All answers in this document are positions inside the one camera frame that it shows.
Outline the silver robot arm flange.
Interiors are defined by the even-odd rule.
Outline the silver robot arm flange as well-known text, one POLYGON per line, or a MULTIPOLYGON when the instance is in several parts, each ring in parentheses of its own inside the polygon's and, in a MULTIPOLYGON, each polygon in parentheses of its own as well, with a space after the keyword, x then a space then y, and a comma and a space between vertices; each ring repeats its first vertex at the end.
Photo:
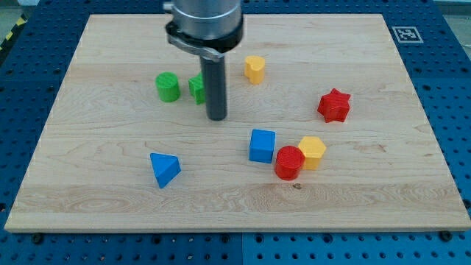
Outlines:
POLYGON ((172 15, 167 40, 189 54, 219 62, 243 37, 240 0, 171 0, 163 10, 172 15))

